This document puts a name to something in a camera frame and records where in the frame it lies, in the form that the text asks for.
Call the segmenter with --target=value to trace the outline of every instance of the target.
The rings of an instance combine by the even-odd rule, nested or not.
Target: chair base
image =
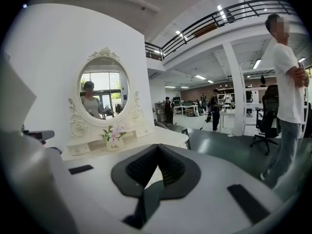
[[[270,148],[269,148],[269,143],[275,144],[277,145],[277,142],[269,139],[266,136],[261,136],[261,135],[254,135],[253,139],[256,139],[256,137],[258,137],[258,140],[255,140],[253,143],[250,144],[250,147],[253,147],[254,144],[260,143],[260,142],[265,142],[266,146],[267,146],[267,152],[265,153],[265,156],[269,155],[270,153]]]

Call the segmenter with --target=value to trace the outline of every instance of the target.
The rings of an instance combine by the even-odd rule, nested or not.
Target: brown wall
[[[276,84],[276,78],[265,78],[266,81],[266,86]],[[224,82],[224,83],[219,83],[219,84],[214,84],[214,85],[208,85],[205,87],[200,87],[200,88],[193,88],[193,89],[188,89],[188,90],[181,90],[181,100],[200,100],[200,96],[202,93],[206,95],[207,98],[213,94],[214,89],[221,89],[225,88],[225,84],[228,86],[226,88],[233,88],[233,83],[231,81]],[[261,81],[260,79],[248,79],[245,80],[245,85],[250,86],[250,84],[255,87],[260,87]],[[261,100],[262,96],[264,95],[265,91],[259,91],[259,100]]]

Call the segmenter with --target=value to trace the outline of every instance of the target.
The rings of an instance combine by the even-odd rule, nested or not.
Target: man in white t-shirt
[[[271,14],[265,26],[277,41],[273,50],[273,62],[279,95],[277,117],[282,137],[267,169],[260,177],[273,188],[295,157],[301,124],[304,123],[304,87],[309,85],[309,77],[304,68],[299,67],[293,50],[288,46],[289,26],[283,18]]]

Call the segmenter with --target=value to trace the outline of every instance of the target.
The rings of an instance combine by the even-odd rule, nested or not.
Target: white mirror frame
[[[123,69],[125,72],[126,78],[128,80],[128,100],[123,108],[122,112],[117,116],[110,120],[101,120],[97,119],[93,116],[91,116],[83,107],[81,100],[80,100],[80,94],[79,94],[79,87],[80,87],[80,79],[81,75],[83,74],[86,66],[89,62],[96,58],[106,58],[113,61],[116,61],[119,66]],[[74,90],[73,90],[73,97],[69,98],[70,108],[72,109],[72,117],[71,117],[71,131],[75,136],[83,136],[86,132],[86,128],[88,128],[88,124],[107,128],[109,125],[116,124],[120,122],[121,120],[125,119],[129,115],[130,109],[133,109],[133,121],[136,123],[139,123],[138,121],[143,120],[143,112],[141,111],[139,105],[138,105],[138,92],[132,91],[133,88],[131,86],[131,79],[127,73],[126,68],[122,65],[120,58],[112,52],[108,48],[104,48],[98,52],[94,52],[92,55],[89,56],[86,63],[83,65],[82,69],[79,71],[79,73],[76,74],[74,79]]]

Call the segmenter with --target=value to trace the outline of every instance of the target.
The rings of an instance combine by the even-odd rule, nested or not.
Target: white vase
[[[107,150],[114,152],[121,149],[124,146],[122,138],[115,139],[113,141],[106,141]]]

